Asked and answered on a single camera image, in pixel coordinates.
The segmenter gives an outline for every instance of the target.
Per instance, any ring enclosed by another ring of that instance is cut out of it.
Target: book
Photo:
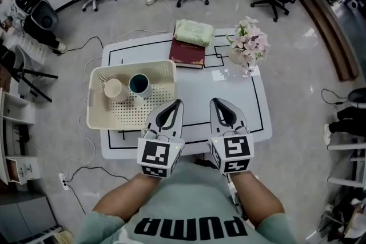
[[[205,47],[197,46],[172,39],[169,59],[175,62],[177,67],[204,68]]]

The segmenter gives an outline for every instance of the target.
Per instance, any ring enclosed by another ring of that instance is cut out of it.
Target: white marker cube
[[[139,138],[137,164],[140,172],[148,176],[169,177],[181,157],[183,147],[183,143]]]
[[[222,174],[248,171],[254,158],[252,134],[212,137],[211,155]]]

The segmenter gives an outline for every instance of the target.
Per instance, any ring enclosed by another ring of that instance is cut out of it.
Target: mug
[[[145,74],[135,74],[130,78],[129,87],[132,93],[139,95],[142,98],[149,98],[153,94],[150,80]]]
[[[124,102],[129,96],[128,88],[115,78],[105,83],[104,93],[108,98],[114,99],[118,103]]]

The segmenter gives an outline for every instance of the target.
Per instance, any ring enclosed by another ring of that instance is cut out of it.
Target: basket
[[[145,74],[153,88],[149,98],[131,91],[127,100],[118,103],[104,94],[104,84],[117,78],[128,86],[130,78]],[[173,100],[176,64],[171,60],[98,67],[90,75],[86,123],[91,129],[141,130],[149,113],[161,104]]]

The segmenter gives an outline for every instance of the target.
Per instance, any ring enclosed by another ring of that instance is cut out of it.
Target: power strip
[[[68,187],[68,185],[66,184],[66,182],[65,182],[65,176],[63,175],[63,173],[59,173],[58,174],[58,177],[59,177],[59,180],[60,180],[60,182],[61,182],[61,184],[62,184],[62,187],[63,187],[63,189],[64,190],[68,190],[69,189],[69,187]]]

